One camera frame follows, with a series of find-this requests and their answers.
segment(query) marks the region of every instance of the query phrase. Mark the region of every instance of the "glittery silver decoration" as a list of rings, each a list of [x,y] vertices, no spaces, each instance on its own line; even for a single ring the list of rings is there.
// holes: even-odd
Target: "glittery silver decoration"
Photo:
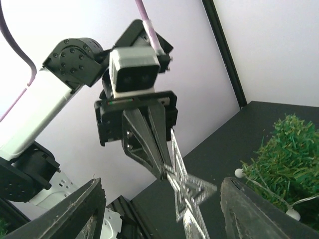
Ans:
[[[176,221],[183,219],[188,239],[209,239],[199,204],[209,198],[217,187],[187,173],[173,129],[171,129],[172,167],[165,165],[167,179],[175,191]]]

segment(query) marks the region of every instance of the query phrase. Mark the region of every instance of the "round white bulb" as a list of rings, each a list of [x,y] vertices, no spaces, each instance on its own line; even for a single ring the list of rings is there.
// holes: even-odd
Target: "round white bulb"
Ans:
[[[292,217],[293,219],[296,219],[297,221],[300,220],[300,214],[299,212],[297,212],[295,209],[291,208],[291,209],[288,209],[286,211],[286,214],[289,215],[290,217]]]
[[[237,178],[242,178],[242,177],[244,177],[243,169],[237,168],[237,169],[235,170],[235,176],[236,176]]]

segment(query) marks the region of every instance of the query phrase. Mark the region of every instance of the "screw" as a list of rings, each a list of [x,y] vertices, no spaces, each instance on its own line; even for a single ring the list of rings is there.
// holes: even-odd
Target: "screw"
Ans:
[[[132,132],[126,131],[126,136],[127,136],[128,138],[130,138],[130,137],[133,136],[133,134],[132,134]]]

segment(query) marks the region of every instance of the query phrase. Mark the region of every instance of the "black tabletop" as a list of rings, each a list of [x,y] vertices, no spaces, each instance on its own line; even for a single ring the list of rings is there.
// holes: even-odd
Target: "black tabletop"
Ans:
[[[185,158],[189,174],[215,184],[218,189],[225,177],[234,176],[240,161],[250,162],[271,137],[273,124],[285,115],[296,114],[319,128],[319,108],[264,102],[251,102],[196,147]],[[146,213],[150,223],[164,239],[184,239],[182,222],[176,223],[174,192],[168,182],[155,181],[133,200]],[[209,235],[224,239],[225,220],[220,208],[220,192],[200,205]]]

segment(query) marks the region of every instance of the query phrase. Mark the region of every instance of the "white backdrop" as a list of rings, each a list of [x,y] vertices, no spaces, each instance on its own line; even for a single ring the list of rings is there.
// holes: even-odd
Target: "white backdrop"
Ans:
[[[140,17],[134,0],[1,2],[12,35],[39,67],[65,38],[90,37],[108,49]],[[178,96],[175,131],[182,155],[186,155],[238,112],[237,101],[202,2],[144,2],[156,31],[174,46],[171,71],[158,77],[156,90],[173,90]],[[30,72],[4,39],[0,40],[3,113]],[[54,154],[75,184],[101,177],[110,203],[119,195],[134,197],[155,178],[125,156],[120,142],[100,146],[93,103],[101,89],[100,82],[84,87],[37,141]],[[16,205],[31,219],[43,213],[29,204]]]
[[[319,1],[214,0],[247,101],[319,106]]]

